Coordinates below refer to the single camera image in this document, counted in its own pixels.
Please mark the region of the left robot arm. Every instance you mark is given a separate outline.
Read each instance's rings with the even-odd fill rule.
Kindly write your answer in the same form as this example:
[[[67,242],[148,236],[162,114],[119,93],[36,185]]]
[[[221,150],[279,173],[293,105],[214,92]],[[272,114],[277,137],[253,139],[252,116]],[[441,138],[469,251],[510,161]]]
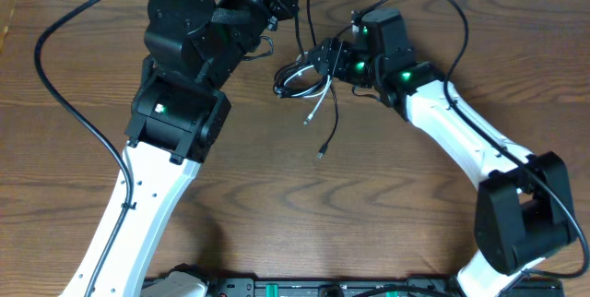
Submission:
[[[222,86],[299,0],[149,0],[123,168],[67,296],[137,296],[181,195],[230,112]]]

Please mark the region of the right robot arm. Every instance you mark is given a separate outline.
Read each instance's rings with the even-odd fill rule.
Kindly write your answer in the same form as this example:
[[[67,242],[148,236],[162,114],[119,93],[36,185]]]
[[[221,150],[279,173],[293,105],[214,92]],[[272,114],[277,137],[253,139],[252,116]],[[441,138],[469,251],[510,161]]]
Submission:
[[[429,135],[478,191],[478,250],[457,277],[464,296],[502,296],[578,238],[567,168],[505,137],[460,97],[443,71],[420,62],[395,8],[352,22],[354,40],[328,38],[306,60],[322,76],[375,89],[378,100]]]

